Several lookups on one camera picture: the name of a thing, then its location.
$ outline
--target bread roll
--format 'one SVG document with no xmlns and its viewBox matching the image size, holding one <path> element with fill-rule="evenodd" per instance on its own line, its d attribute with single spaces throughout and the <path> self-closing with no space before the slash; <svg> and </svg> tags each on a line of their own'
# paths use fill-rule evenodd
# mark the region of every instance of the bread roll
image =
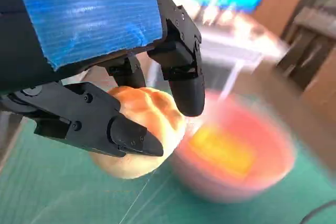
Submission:
<svg viewBox="0 0 336 224">
<path fill-rule="evenodd" d="M 90 153 L 94 162 L 109 174 L 119 178 L 138 178 L 158 168 L 183 138 L 186 122 L 173 98 L 152 88 L 116 87 L 109 94 L 121 103 L 120 112 L 145 126 L 159 139 L 163 156 L 127 154 L 123 158 Z"/>
</svg>

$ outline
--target cable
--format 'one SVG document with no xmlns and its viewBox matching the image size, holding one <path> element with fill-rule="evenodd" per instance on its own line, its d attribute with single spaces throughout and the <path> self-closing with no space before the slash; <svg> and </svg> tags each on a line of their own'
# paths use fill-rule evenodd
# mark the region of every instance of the cable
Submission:
<svg viewBox="0 0 336 224">
<path fill-rule="evenodd" d="M 318 208 L 315 208 L 314 210 L 312 210 L 310 213 L 308 213 L 302 220 L 299 224 L 305 224 L 307 223 L 311 218 L 313 218 L 316 214 L 320 213 L 321 211 L 329 208 L 329 207 L 332 207 L 332 206 L 335 206 L 336 207 L 336 200 L 332 200 L 328 203 L 325 203 L 323 204 L 322 206 L 318 207 Z"/>
</svg>

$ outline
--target green cutting mat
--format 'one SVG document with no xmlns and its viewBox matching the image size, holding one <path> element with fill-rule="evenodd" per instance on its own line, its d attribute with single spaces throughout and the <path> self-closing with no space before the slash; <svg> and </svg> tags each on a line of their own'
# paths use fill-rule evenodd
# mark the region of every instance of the green cutting mat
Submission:
<svg viewBox="0 0 336 224">
<path fill-rule="evenodd" d="M 295 169 L 278 185 L 242 204 L 211 204 L 183 187 L 165 162 L 135 180 L 94 166 L 85 151 L 23 129 L 0 174 L 1 224 L 298 224 L 336 199 L 324 171 L 299 150 Z M 309 224 L 335 224 L 336 208 Z"/>
</svg>

